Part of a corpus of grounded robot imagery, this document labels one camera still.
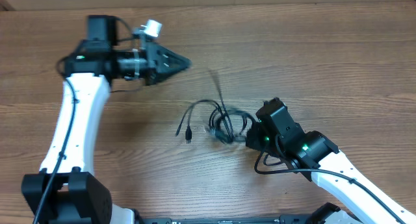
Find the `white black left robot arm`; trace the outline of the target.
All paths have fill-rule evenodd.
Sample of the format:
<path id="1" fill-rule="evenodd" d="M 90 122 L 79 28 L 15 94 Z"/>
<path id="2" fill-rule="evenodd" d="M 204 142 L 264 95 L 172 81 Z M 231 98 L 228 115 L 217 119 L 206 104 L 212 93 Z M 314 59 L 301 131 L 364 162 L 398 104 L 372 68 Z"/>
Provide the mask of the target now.
<path id="1" fill-rule="evenodd" d="M 101 114 L 114 79 L 141 78 L 147 86 L 190 67 L 190 60 L 156 42 L 132 51 L 110 40 L 83 40 L 63 66 L 62 105 L 50 148 L 36 174 L 26 174 L 21 192 L 34 223 L 142 223 L 134 208 L 113 203 L 94 176 Z"/>

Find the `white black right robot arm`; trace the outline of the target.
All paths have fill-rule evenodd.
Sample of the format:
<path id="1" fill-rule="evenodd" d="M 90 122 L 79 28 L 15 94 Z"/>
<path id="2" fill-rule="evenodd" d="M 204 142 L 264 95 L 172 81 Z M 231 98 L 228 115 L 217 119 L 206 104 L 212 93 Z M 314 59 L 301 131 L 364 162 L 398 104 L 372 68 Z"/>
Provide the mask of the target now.
<path id="1" fill-rule="evenodd" d="M 342 202 L 362 223 L 415 222 L 415 214 L 373 184 L 317 131 L 304 132 L 296 123 L 260 121 L 247 132 L 246 145 L 287 166 L 269 174 L 301 173 Z"/>

